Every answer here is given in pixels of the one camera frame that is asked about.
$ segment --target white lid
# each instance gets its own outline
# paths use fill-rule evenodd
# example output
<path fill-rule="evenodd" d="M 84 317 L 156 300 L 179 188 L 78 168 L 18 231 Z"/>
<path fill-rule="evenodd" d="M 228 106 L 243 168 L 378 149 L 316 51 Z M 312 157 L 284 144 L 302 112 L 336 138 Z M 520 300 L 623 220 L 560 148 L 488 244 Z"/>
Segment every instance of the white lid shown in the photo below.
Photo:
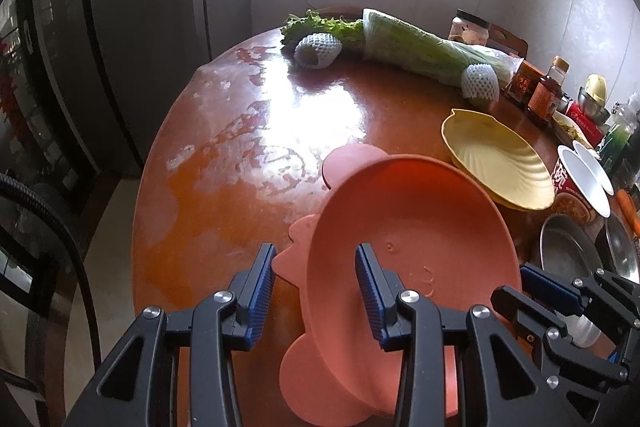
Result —
<path fill-rule="evenodd" d="M 589 152 L 587 147 L 576 140 L 574 140 L 574 149 L 575 152 L 578 153 L 578 156 L 580 156 L 582 161 L 587 164 L 589 170 L 593 172 L 593 175 L 596 176 L 598 183 L 602 185 L 602 188 L 604 188 L 605 192 L 609 196 L 613 196 L 613 187 L 611 185 L 611 180 L 609 180 L 607 173 L 604 171 L 602 165 L 600 165 L 598 160 L 594 158 L 593 154 Z"/>
<path fill-rule="evenodd" d="M 558 146 L 558 156 L 571 179 L 595 211 L 602 217 L 609 217 L 611 214 L 609 198 L 582 158 L 564 145 Z"/>

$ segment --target metal pan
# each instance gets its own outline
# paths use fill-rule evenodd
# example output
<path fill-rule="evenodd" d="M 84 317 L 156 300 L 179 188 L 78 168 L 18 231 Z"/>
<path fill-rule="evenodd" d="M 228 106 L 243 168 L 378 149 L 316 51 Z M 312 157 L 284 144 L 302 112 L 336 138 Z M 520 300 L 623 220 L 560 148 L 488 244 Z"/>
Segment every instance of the metal pan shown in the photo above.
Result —
<path fill-rule="evenodd" d="M 547 218 L 531 262 L 570 281 L 589 277 L 596 269 L 602 268 L 598 251 L 589 236 L 564 214 L 553 214 Z M 576 346 L 590 347 L 598 340 L 600 330 L 587 317 L 558 316 L 566 322 Z"/>
<path fill-rule="evenodd" d="M 604 226 L 596 237 L 596 249 L 604 268 L 636 284 L 640 283 L 636 247 L 626 234 L 625 227 L 613 214 L 604 220 Z"/>

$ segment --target carrot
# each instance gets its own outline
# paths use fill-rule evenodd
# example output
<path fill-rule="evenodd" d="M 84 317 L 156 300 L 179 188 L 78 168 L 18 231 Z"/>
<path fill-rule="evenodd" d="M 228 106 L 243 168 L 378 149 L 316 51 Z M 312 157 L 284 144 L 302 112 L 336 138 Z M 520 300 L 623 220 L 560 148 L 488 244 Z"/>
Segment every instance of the carrot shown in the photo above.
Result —
<path fill-rule="evenodd" d="M 618 192 L 616 192 L 616 199 L 618 200 L 620 210 L 622 210 L 622 214 L 623 216 L 625 216 L 626 222 L 628 222 L 629 227 L 631 227 L 631 230 L 633 230 L 636 235 L 640 237 L 640 219 L 638 219 L 638 214 L 636 214 L 636 207 L 634 206 L 634 202 L 631 201 L 631 197 L 629 197 L 624 188 L 621 188 Z"/>

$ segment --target wooden table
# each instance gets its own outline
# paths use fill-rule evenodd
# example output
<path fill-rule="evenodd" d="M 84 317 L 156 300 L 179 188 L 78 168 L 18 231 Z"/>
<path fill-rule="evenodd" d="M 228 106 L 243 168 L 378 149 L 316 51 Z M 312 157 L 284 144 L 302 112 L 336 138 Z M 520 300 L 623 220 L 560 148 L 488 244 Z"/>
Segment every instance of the wooden table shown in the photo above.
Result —
<path fill-rule="evenodd" d="M 322 160 L 336 147 L 367 142 L 449 161 L 440 126 L 453 107 L 470 108 L 459 90 L 374 62 L 297 68 L 280 53 L 278 30 L 201 67 L 164 120 L 142 176 L 132 240 L 136 311 L 193 306 L 248 268 L 262 242 L 283 250 L 289 225 L 326 194 Z M 555 139 L 506 100 L 492 113 L 554 167 Z M 526 261 L 548 213 L 500 211 Z M 262 340 L 234 358 L 246 427 L 306 425 L 278 387 L 280 360 L 302 332 L 297 289 L 278 280 Z M 186 370 L 183 363 L 181 404 Z M 178 411 L 185 425 L 187 408 Z"/>

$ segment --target yellow bowl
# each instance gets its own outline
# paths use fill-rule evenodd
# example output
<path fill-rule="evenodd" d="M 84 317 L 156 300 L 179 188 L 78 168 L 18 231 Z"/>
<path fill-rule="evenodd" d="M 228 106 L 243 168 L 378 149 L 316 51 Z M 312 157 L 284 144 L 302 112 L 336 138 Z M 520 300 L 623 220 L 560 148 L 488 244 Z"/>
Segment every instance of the yellow bowl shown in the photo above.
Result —
<path fill-rule="evenodd" d="M 494 117 L 453 109 L 442 122 L 442 138 L 454 165 L 496 203 L 515 210 L 543 210 L 553 203 L 554 186 L 538 153 Z"/>

